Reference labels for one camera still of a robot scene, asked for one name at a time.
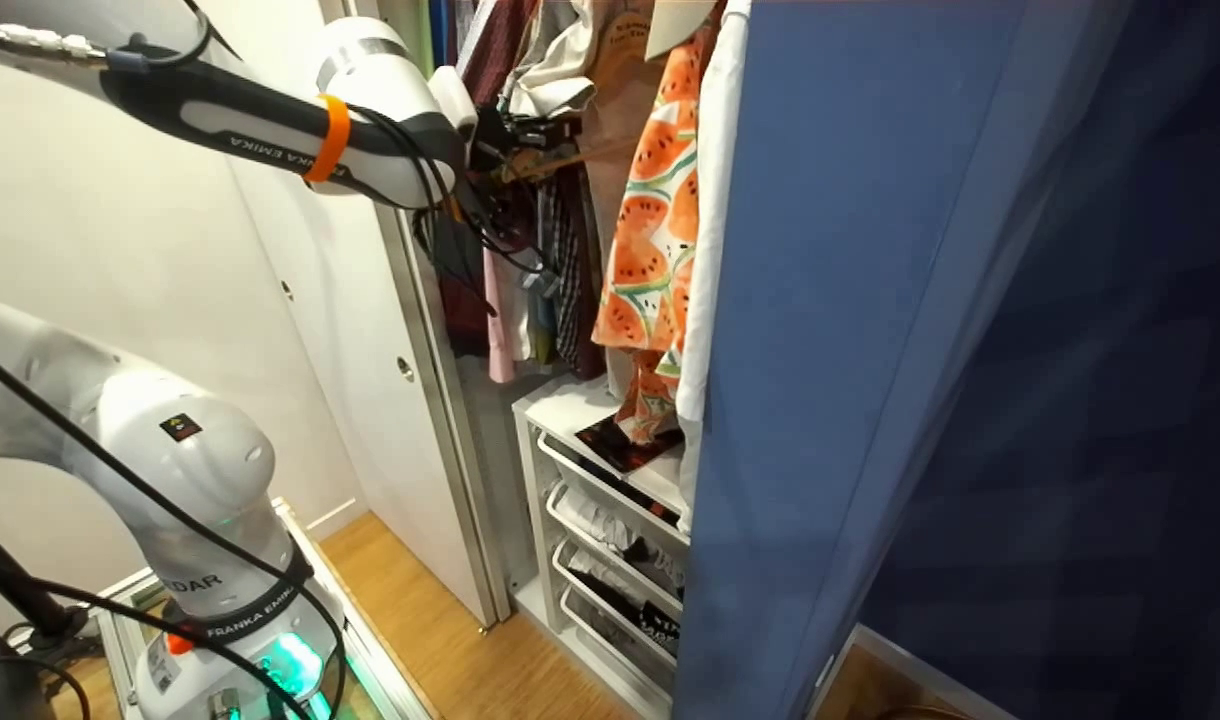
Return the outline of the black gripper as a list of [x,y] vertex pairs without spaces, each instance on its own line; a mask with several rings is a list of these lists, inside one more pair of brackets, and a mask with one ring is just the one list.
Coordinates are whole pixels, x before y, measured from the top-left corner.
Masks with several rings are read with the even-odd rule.
[[552,127],[545,122],[509,122],[496,110],[489,110],[469,141],[469,182],[540,184],[549,178],[552,178]]

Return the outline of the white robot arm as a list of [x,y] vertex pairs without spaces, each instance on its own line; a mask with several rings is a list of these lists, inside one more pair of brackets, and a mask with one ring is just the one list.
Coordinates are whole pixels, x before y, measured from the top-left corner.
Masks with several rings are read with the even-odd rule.
[[[320,192],[480,211],[466,76],[425,72],[377,17],[333,19],[315,76],[290,90],[202,0],[0,0],[0,65]],[[178,604],[136,663],[153,720],[333,720],[320,681],[340,621],[268,502],[275,453],[249,411],[0,304],[0,458],[90,483]]]

